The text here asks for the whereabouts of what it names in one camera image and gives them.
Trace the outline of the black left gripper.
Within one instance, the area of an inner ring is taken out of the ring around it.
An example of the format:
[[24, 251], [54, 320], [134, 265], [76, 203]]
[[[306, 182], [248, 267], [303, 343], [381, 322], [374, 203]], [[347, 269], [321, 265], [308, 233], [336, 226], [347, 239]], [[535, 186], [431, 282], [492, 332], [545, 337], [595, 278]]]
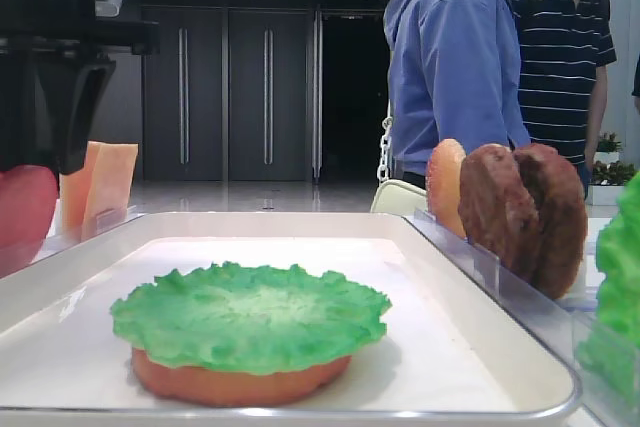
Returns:
[[[118, 21], [123, 0], [1, 0], [1, 36], [69, 41], [148, 55], [158, 27]], [[98, 51], [39, 52], [36, 71], [44, 92], [58, 172], [83, 168], [97, 107], [116, 67]]]

